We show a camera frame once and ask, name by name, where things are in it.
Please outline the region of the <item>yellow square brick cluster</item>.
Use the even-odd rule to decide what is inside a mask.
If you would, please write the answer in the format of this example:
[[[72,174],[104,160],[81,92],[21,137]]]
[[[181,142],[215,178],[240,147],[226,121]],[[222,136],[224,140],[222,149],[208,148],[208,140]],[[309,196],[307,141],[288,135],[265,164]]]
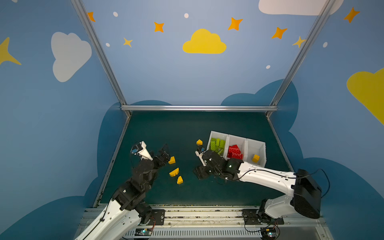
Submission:
[[[175,157],[172,156],[172,157],[170,158],[170,160],[168,161],[168,163],[169,163],[169,165],[175,164],[175,163],[176,163],[176,159],[175,159]]]

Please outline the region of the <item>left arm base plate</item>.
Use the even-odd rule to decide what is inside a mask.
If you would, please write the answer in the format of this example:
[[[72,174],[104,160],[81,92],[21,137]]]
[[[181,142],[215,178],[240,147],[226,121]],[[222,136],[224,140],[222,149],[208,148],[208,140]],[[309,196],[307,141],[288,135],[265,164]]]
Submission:
[[[142,226],[163,226],[165,222],[165,210],[155,209],[151,213],[147,212],[142,218]]]

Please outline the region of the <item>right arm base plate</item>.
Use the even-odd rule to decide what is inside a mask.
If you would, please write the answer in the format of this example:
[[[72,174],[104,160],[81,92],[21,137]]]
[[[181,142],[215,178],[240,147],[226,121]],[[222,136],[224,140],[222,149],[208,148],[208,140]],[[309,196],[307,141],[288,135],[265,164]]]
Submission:
[[[283,218],[273,219],[267,214],[259,214],[256,209],[243,209],[242,217],[245,225],[283,225],[285,223]]]

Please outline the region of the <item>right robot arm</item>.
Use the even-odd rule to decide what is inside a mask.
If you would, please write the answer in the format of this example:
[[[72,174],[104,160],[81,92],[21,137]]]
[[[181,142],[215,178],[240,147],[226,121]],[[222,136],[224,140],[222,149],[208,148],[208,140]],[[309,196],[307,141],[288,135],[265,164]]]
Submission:
[[[225,160],[212,150],[198,149],[195,154],[202,163],[194,169],[200,180],[213,175],[226,181],[253,183],[283,193],[278,198],[262,201],[257,212],[260,222],[269,223],[295,213],[310,219],[320,218],[322,189],[307,171],[280,172],[239,159]]]

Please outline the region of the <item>yellow curved brick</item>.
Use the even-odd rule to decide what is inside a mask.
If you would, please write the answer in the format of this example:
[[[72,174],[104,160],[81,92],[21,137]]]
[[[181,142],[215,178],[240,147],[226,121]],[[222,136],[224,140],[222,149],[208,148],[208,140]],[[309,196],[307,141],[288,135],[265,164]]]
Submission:
[[[180,172],[180,169],[176,168],[175,170],[171,171],[169,173],[169,175],[170,175],[170,177],[175,177],[175,176],[177,176],[179,174],[179,172]]]

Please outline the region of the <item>white three-compartment bin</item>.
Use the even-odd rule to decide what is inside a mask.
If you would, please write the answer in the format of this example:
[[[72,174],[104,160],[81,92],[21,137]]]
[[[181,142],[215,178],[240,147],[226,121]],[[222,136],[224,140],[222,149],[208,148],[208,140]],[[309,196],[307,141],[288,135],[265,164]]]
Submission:
[[[266,143],[257,140],[211,131],[207,149],[226,160],[234,158],[261,167],[267,163]]]

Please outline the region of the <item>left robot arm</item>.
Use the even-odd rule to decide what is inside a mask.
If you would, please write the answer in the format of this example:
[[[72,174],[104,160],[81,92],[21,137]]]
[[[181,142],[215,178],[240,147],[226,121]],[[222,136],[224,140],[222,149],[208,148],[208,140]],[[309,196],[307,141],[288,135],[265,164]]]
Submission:
[[[159,168],[171,159],[169,146],[165,144],[156,155],[142,141],[132,147],[131,154],[140,157],[132,176],[117,188],[104,210],[77,240],[119,240],[128,231],[149,222],[152,208],[144,198],[152,189]]]

